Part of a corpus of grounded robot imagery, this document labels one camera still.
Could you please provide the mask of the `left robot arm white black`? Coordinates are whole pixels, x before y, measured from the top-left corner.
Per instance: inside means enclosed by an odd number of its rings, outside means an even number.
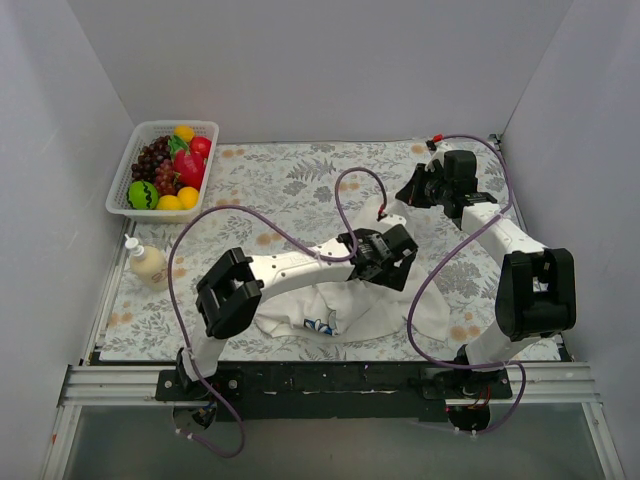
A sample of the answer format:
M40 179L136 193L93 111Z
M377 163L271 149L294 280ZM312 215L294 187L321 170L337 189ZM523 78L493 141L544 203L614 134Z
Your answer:
M310 254L226 251L197 284L196 309L203 324L179 353L176 383L189 392L201 377L213 377L227 340L244 332L266 301L303 287L351 281L400 292L417 252L401 223L384 232L360 228L340 234L312 247Z

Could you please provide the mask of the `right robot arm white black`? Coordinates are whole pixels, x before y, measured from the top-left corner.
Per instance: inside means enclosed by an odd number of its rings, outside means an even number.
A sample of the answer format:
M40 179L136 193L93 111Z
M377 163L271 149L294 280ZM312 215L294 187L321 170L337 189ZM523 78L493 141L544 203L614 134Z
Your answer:
M572 254L534 240L505 217L507 209L479 191L476 169L473 152L439 146L396 195L414 208L442 207L465 241L478 242L501 269L494 321L454 360L433 362L465 374L502 370L528 346L576 323Z

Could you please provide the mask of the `white t-shirt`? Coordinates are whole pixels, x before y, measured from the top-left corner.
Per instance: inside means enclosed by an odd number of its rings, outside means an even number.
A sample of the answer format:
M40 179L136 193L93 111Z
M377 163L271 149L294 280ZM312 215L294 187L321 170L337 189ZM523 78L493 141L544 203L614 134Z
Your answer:
M350 220L351 226L375 228L377 207L370 197ZM271 337L301 336L318 343L381 338L406 328L405 317L426 276L416 259L401 292L359 280L304 287L267 300L258 308L254 324ZM450 307L435 284L426 288L414 314L413 327L419 333L445 340Z

